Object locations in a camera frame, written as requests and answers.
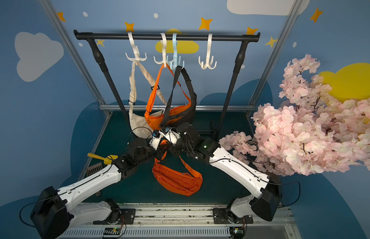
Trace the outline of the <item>orange ripstop waist bag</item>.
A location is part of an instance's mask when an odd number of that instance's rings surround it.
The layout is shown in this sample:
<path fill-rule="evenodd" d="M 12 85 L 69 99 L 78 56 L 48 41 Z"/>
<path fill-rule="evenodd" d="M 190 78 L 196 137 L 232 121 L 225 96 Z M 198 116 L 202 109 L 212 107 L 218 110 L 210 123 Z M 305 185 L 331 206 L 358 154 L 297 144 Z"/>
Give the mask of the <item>orange ripstop waist bag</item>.
<path fill-rule="evenodd" d="M 152 168 L 152 173 L 155 179 L 168 191 L 191 196 L 198 192 L 203 184 L 203 176 L 198 171 L 191 168 L 182 158 L 179 156 L 181 163 L 184 165 L 188 172 L 178 172 L 160 162 L 163 161 L 169 150 L 169 142 L 163 140 L 159 144 L 159 148 L 162 149 L 162 156 L 155 158 L 155 162 Z"/>

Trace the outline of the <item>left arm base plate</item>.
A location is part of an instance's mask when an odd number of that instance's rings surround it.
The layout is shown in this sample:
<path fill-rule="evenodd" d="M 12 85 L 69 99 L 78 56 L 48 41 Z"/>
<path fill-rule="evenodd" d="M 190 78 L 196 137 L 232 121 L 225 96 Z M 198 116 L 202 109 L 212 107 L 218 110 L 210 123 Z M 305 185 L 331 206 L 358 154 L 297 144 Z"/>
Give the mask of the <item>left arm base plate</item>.
<path fill-rule="evenodd" d="M 116 225 L 133 225 L 136 209 L 120 209 L 116 214 Z"/>

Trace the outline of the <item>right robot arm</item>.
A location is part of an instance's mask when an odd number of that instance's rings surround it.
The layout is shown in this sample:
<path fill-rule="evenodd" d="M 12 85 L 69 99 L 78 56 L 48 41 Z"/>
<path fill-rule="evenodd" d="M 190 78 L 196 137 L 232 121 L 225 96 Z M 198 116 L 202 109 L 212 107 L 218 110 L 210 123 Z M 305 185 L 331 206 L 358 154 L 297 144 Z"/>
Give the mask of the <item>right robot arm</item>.
<path fill-rule="evenodd" d="M 262 173 L 230 154 L 211 138 L 203 138 L 188 122 L 164 130 L 173 148 L 203 161 L 229 175 L 249 191 L 249 196 L 233 199 L 223 212 L 232 223 L 251 214 L 272 221 L 280 204 L 280 179 Z"/>

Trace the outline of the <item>orange sling bag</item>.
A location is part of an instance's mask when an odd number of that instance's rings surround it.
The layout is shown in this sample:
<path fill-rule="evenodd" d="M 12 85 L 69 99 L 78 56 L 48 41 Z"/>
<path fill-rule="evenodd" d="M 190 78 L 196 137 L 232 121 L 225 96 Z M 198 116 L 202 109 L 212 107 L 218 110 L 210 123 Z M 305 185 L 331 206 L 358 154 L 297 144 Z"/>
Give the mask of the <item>orange sling bag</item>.
<path fill-rule="evenodd" d="M 147 103 L 147 106 L 146 106 L 146 111 L 145 111 L 145 114 L 144 114 L 144 117 L 148 123 L 148 125 L 152 128 L 152 129 L 157 129 L 157 130 L 160 130 L 160 124 L 161 124 L 161 121 L 163 120 L 163 117 L 164 117 L 164 111 L 162 113 L 160 112 L 156 112 L 156 113 L 152 113 L 152 109 L 153 109 L 153 106 L 154 106 L 154 103 L 155 103 L 155 98 L 156 98 L 156 94 L 158 93 L 158 90 L 159 90 L 159 81 L 160 81 L 160 77 L 161 77 L 161 73 L 162 73 L 162 70 L 164 69 L 165 67 L 164 66 L 161 66 L 160 70 L 159 70 L 159 73 L 158 73 L 158 76 L 156 78 L 156 84 L 155 86 L 153 86 L 152 88 L 152 93 L 149 97 L 149 100 L 148 100 L 148 103 Z M 172 71 L 170 70 L 172 76 L 173 76 L 173 80 L 174 80 L 174 73 L 175 71 Z M 188 103 L 190 103 L 190 93 L 187 95 L 186 93 L 184 93 L 184 96 L 186 97 Z"/>

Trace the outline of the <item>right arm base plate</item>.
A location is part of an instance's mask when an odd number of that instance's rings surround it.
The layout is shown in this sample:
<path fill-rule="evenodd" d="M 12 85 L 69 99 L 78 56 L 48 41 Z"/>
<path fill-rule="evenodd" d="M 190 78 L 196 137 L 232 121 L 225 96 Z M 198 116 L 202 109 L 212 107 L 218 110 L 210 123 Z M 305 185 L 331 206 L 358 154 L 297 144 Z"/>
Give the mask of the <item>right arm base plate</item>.
<path fill-rule="evenodd" d="M 239 218 L 227 208 L 213 208 L 212 215 L 215 224 L 253 224 L 251 215 Z"/>

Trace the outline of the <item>cream sling bag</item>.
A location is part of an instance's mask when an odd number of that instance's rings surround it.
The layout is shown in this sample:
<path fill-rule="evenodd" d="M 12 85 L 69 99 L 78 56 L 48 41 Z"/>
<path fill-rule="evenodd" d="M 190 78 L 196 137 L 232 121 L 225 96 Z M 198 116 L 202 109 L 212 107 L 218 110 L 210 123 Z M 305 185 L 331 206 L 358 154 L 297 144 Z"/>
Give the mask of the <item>cream sling bag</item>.
<path fill-rule="evenodd" d="M 144 66 L 139 61 L 132 62 L 132 69 L 129 76 L 130 82 L 130 96 L 129 96 L 129 122 L 132 129 L 132 132 L 141 138 L 150 138 L 153 132 L 153 129 L 148 125 L 144 116 L 139 116 L 133 112 L 134 106 L 137 100 L 137 91 L 136 91 L 136 81 L 135 81 L 135 67 L 138 66 L 149 82 L 151 86 L 155 86 L 156 81 L 150 75 L 150 73 L 144 68 Z"/>

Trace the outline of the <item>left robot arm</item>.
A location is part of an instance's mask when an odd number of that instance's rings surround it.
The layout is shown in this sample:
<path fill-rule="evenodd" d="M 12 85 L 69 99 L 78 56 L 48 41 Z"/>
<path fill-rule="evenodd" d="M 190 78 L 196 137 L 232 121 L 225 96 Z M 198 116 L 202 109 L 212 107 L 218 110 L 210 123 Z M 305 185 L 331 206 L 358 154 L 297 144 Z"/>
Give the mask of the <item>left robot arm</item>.
<path fill-rule="evenodd" d="M 112 199 L 89 209 L 82 209 L 79 204 L 132 175 L 140 164 L 156 156 L 159 144 L 158 140 L 148 143 L 146 139 L 138 138 L 128 144 L 125 154 L 97 173 L 59 189 L 52 186 L 44 189 L 30 215 L 40 237 L 56 239 L 69 227 L 82 223 L 120 224 L 123 216 Z"/>

